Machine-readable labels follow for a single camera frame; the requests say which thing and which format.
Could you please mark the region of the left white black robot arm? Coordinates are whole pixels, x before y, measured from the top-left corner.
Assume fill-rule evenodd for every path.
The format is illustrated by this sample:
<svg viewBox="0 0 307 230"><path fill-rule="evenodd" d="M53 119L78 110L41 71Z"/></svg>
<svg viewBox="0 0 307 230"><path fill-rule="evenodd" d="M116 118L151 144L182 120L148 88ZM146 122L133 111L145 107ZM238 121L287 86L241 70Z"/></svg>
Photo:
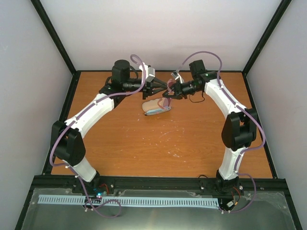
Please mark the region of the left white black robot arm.
<svg viewBox="0 0 307 230"><path fill-rule="evenodd" d="M134 68L127 60L117 60L105 85L96 97L78 114L61 122L57 121L51 131L51 153L49 163L55 167L53 158L62 160L76 177L83 180L89 193L100 187L99 172L86 159L83 138L87 132L107 113L115 109L126 97L141 92L143 98L167 89L167 83L155 77L154 68L142 63L141 76L131 78Z"/></svg>

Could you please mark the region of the pink transparent sunglasses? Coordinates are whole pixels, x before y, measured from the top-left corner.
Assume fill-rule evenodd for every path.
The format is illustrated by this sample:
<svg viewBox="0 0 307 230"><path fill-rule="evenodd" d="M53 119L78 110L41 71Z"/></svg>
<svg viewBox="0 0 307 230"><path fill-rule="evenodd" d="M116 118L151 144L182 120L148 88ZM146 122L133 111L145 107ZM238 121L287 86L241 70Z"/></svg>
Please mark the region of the pink transparent sunglasses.
<svg viewBox="0 0 307 230"><path fill-rule="evenodd" d="M176 83L176 81L174 79L169 79L167 81L167 95L158 99L157 105L158 105L159 109L161 109L161 110L170 110L171 109L172 98L170 97L170 94L173 93L173 91L171 90L171 86L175 83Z"/></svg>

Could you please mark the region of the light blue cleaning cloth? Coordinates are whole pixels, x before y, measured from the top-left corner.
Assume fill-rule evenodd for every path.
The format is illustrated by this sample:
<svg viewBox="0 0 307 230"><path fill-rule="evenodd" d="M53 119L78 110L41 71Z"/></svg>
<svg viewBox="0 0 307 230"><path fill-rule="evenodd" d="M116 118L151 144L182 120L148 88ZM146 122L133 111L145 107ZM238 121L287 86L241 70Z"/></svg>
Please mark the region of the light blue cleaning cloth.
<svg viewBox="0 0 307 230"><path fill-rule="evenodd" d="M166 109L157 108L157 109L148 110L147 112L144 113L144 115L146 116L157 115L157 114L168 112L170 110L171 110L171 107L168 107Z"/></svg>

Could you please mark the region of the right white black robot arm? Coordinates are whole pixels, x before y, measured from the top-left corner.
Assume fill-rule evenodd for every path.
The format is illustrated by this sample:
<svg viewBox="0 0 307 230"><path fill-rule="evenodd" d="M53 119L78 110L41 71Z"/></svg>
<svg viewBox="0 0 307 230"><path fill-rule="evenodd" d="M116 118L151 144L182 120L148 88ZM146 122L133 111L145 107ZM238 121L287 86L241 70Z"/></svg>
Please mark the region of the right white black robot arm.
<svg viewBox="0 0 307 230"><path fill-rule="evenodd" d="M173 71L174 80L168 84L163 96L170 99L186 99L196 92L208 95L218 106L225 123L221 137L225 145L223 162L217 170L215 190L220 194L227 193L238 184L238 171L244 152L256 139L257 112L240 103L226 88L218 72L208 71L202 60L189 64L192 80L184 82L179 71Z"/></svg>

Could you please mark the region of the plaid brown glasses case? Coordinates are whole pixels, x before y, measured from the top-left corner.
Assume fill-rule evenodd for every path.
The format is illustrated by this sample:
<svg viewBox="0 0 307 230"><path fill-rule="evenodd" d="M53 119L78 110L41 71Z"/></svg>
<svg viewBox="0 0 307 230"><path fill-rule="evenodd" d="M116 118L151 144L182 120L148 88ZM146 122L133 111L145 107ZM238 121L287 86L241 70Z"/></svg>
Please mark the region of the plaid brown glasses case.
<svg viewBox="0 0 307 230"><path fill-rule="evenodd" d="M158 108L158 105L157 105L158 99L159 98L144 102L142 104L142 110L144 111L144 113L147 112L148 110L157 109Z"/></svg>

